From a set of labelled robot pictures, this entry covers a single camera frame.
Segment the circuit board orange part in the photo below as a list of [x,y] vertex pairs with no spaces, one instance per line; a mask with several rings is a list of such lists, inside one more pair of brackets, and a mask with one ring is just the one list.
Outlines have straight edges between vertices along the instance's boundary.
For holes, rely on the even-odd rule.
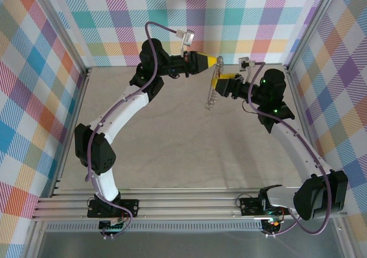
[[280,231],[281,225],[282,223],[284,223],[284,220],[282,219],[273,219],[273,218],[269,218],[269,219],[265,219],[265,220],[261,220],[261,226],[263,229],[263,232],[268,232],[268,233],[278,233]]

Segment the grey metal sheet panel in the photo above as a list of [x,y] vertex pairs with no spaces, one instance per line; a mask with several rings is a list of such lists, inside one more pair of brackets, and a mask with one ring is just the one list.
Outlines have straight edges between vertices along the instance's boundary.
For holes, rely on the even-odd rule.
[[297,231],[276,238],[256,232],[206,234],[126,233],[104,240],[98,233],[46,233],[37,258],[345,258],[332,232]]

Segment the circuit board green terminals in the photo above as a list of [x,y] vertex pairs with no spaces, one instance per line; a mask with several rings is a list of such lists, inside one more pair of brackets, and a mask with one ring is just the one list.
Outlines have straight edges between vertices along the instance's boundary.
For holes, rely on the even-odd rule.
[[119,232],[125,226],[124,221],[99,221],[98,228],[100,230],[105,230],[106,232]]

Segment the aluminium side rail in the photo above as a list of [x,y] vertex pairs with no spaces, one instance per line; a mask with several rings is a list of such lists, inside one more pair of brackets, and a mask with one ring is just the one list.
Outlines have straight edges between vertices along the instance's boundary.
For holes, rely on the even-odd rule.
[[65,144],[63,145],[61,157],[60,157],[58,165],[55,169],[54,177],[52,179],[52,182],[50,184],[50,190],[49,190],[49,193],[47,195],[48,198],[52,198],[54,196],[54,191],[57,188],[56,184],[62,178],[63,171],[64,171],[65,164],[66,164],[66,160],[67,160],[67,157],[68,157],[68,153],[69,153],[71,143],[72,143],[72,139],[73,139],[73,135],[74,135],[74,129],[76,127],[76,123],[77,123],[77,120],[78,120],[78,117],[79,117],[79,114],[80,114],[81,105],[83,103],[83,99],[84,99],[84,96],[85,96],[85,92],[87,90],[87,86],[88,86],[88,82],[89,82],[89,78],[90,78],[90,75],[92,73],[92,70],[93,70],[93,68],[89,67],[89,68],[86,69],[85,73],[83,73],[80,89],[79,89],[78,95],[76,96],[75,107],[74,107],[72,115],[71,115],[71,121],[69,123],[68,133],[66,134]]
[[[302,104],[300,93],[296,88],[296,82],[295,78],[293,77],[293,73],[292,71],[289,71],[287,67],[284,67],[284,74],[286,75],[287,82],[286,92],[288,92],[288,95],[290,96],[288,98],[291,102],[290,107],[295,115],[295,120],[292,120],[290,125],[299,132],[300,137],[307,142],[309,148],[327,171],[329,167],[326,166],[326,162],[316,151],[314,140],[311,134],[311,128],[307,122],[304,105]],[[288,153],[288,155],[296,168],[301,184],[303,184],[307,179],[311,178],[312,174],[315,174],[316,176],[322,175],[320,170],[317,168],[317,164],[314,162],[314,158],[312,155],[310,155],[307,148],[297,136],[295,136],[295,139],[292,140],[288,146],[291,148],[291,151]]]

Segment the aluminium frame post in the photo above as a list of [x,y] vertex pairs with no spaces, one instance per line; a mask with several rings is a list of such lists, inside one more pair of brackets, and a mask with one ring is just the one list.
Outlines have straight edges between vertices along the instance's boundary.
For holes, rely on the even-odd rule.
[[306,0],[292,32],[290,42],[287,44],[286,51],[281,57],[283,65],[289,72],[295,69],[332,1]]
[[69,52],[71,59],[81,71],[83,77],[88,76],[89,68],[85,66],[83,60],[77,51],[72,39],[70,38],[66,27],[63,25],[60,16],[57,14],[51,0],[37,0],[40,3],[41,8],[46,14],[50,24],[53,26],[55,32],[59,36],[61,42],[64,44],[66,50]]

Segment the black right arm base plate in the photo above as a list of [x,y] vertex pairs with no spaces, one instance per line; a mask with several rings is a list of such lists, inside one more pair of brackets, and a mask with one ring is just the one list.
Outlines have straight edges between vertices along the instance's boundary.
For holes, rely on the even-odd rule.
[[288,215],[288,211],[279,206],[266,204],[265,200],[254,197],[238,198],[236,205],[242,216],[283,216]]

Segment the wide aluminium base rail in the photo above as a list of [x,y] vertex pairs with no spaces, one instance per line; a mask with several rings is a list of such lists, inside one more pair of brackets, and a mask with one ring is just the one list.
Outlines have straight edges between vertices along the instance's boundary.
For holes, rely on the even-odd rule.
[[[135,220],[275,220],[288,218],[290,213],[295,213],[284,208],[288,215],[242,216],[236,200],[244,197],[258,198],[259,193],[257,188],[126,189],[121,191],[120,199],[138,199],[138,215],[133,217],[129,210],[123,207],[120,209],[127,211]],[[119,221],[120,218],[127,218],[88,218],[87,203],[93,198],[93,190],[56,189],[52,198],[40,198],[32,219]]]

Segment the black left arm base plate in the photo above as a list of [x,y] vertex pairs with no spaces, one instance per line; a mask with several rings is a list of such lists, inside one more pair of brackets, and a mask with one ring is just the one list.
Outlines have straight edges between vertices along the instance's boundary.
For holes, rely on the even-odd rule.
[[[121,199],[117,200],[115,203],[117,206],[121,206],[129,210],[133,217],[138,215],[139,210],[139,200],[138,199]],[[88,218],[118,218],[118,217],[128,217],[129,213],[125,210],[112,206],[106,202],[99,199],[90,199],[87,203]]]

